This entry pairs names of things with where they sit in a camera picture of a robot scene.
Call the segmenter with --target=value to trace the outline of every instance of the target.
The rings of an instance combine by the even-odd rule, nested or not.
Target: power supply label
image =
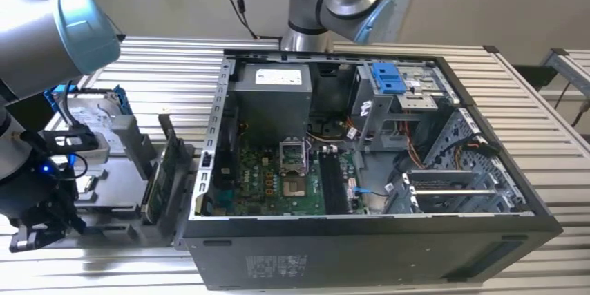
[[[249,278],[296,278],[305,272],[307,255],[246,256]]]

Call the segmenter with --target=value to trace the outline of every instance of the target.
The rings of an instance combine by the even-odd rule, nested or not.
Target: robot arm
[[[50,144],[4,106],[90,74],[118,58],[120,47],[92,0],[0,0],[0,41],[0,214],[18,228],[16,252],[53,243],[69,229],[82,233],[85,224],[72,166],[50,161]]]
[[[328,30],[357,44],[380,40],[392,16],[392,0],[289,0],[281,50],[332,50]]]

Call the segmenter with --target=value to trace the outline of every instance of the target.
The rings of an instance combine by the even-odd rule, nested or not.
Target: label sticker
[[[259,69],[255,83],[300,86],[303,84],[301,71],[299,69]]]
[[[347,133],[347,137],[348,137],[351,140],[353,140],[353,138],[355,138],[357,132],[359,132],[359,131],[357,131],[355,128],[349,128],[348,133]]]
[[[307,255],[246,256],[249,278],[296,278],[305,272]]]
[[[405,83],[408,83],[411,86],[420,86],[420,82],[415,81],[413,79],[408,79]]]
[[[122,154],[122,142],[117,134],[112,132],[112,119],[108,113],[98,108],[70,107],[72,116],[97,133],[101,133],[108,145],[110,146],[110,154]]]

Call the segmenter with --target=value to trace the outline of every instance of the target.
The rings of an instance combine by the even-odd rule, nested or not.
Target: green circuit board
[[[241,149],[240,185],[226,216],[309,216],[324,214],[319,164],[305,176],[279,173],[279,151]]]
[[[325,214],[319,153],[308,156],[304,176],[291,172],[280,174],[277,149],[240,149],[238,180],[234,190],[216,195],[217,216],[321,216]],[[339,155],[339,177],[347,190],[347,181],[357,177],[351,153]],[[356,199],[353,213],[364,213],[361,199]]]

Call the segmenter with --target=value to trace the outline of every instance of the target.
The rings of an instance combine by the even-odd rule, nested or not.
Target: aluminum rail
[[[590,98],[590,50],[554,48],[541,64],[552,67],[578,88],[586,99]]]
[[[156,114],[166,109],[177,135],[200,146],[224,48],[265,50],[277,46],[265,41],[129,37],[118,61],[86,77],[85,86],[112,88],[120,84],[141,132],[152,140],[164,139]],[[590,294],[590,147],[503,56],[475,46],[335,44],[335,49],[445,58],[564,232],[483,285],[460,289],[289,289],[272,293]],[[60,295],[133,291],[224,294],[206,292],[186,252],[172,248],[113,248],[9,254],[5,248],[12,231],[0,222],[0,290],[20,289],[33,294],[42,289]]]

